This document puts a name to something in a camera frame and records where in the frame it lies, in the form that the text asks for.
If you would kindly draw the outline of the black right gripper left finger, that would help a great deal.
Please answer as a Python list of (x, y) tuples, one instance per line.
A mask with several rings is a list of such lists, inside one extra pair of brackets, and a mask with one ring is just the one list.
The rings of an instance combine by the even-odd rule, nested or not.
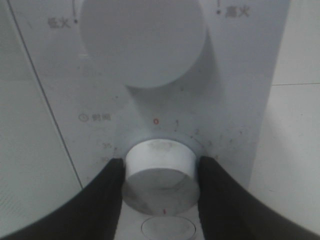
[(111, 159), (76, 196), (5, 240), (113, 240), (122, 208), (124, 160)]

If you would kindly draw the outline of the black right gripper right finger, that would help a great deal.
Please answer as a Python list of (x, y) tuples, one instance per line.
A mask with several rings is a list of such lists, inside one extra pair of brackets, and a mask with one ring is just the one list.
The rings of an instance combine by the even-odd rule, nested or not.
[(198, 215), (206, 240), (318, 240), (237, 183), (212, 157), (198, 162)]

